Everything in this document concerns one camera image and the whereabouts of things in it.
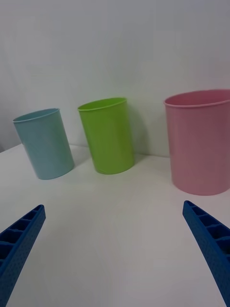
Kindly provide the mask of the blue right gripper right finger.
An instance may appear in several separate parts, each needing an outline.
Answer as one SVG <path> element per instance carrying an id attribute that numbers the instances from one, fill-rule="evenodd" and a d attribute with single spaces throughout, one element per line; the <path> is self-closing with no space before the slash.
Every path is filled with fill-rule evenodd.
<path id="1" fill-rule="evenodd" d="M 183 217 L 226 306 L 230 306 L 230 229 L 190 201 L 184 202 Z"/>

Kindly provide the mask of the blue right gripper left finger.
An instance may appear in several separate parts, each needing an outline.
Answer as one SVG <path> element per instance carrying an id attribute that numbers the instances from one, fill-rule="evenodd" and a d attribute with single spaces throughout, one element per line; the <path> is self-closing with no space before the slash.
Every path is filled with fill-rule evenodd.
<path id="1" fill-rule="evenodd" d="M 0 234 L 0 306 L 5 307 L 46 219 L 40 204 Z"/>

